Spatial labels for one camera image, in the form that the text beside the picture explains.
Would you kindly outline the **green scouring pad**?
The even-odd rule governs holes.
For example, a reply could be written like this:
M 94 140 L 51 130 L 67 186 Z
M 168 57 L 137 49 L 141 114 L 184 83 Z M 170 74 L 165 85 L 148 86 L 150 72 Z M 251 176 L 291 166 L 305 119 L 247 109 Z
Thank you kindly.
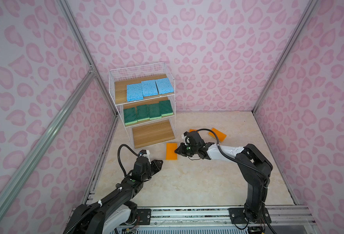
M 149 117 L 149 109 L 148 105 L 139 105 L 136 107 L 137 109 L 137 121 L 142 122 L 142 121 L 148 121 L 150 119 Z
M 124 109 L 124 124 L 126 126 L 135 124 L 138 122 L 137 120 L 137 111 L 135 107 Z
M 150 120 L 158 120 L 162 118 L 159 103 L 149 104 L 148 110 Z
M 170 100 L 162 100 L 159 102 L 160 114 L 162 117 L 172 116 L 174 114 Z

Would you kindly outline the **blue sponge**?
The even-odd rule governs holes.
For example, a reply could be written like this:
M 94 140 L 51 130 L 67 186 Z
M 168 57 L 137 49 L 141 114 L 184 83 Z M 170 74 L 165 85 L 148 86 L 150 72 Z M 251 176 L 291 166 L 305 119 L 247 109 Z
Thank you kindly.
M 127 85 L 127 101 L 128 102 L 139 101 L 143 99 L 144 97 L 143 97 L 141 83 Z
M 173 85 L 171 84 L 168 78 L 155 80 L 155 83 L 157 86 L 158 93 L 160 95 L 173 93 L 175 91 Z
M 157 96 L 159 94 L 155 80 L 142 81 L 143 97 Z

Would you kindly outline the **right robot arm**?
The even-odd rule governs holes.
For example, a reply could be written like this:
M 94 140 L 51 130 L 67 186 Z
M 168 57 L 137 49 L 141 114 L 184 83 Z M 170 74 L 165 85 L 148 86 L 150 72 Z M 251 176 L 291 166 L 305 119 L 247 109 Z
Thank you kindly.
M 273 165 L 253 144 L 244 147 L 229 147 L 220 145 L 220 139 L 211 129 L 198 129 L 185 132 L 183 142 L 175 149 L 175 153 L 192 159 L 197 155 L 202 160 L 222 160 L 234 162 L 248 184 L 247 198 L 242 214 L 234 216 L 247 223 L 265 220 L 270 175 Z

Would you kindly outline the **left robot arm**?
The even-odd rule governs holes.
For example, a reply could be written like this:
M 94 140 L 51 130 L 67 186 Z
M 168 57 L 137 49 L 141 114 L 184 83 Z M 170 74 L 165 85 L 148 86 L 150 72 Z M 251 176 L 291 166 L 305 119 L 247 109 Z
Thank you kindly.
M 107 196 L 91 205 L 81 204 L 73 212 L 65 234 L 107 234 L 121 224 L 136 227 L 140 218 L 137 204 L 131 200 L 141 191 L 144 182 L 161 171 L 162 160 L 138 157 L 134 169 Z

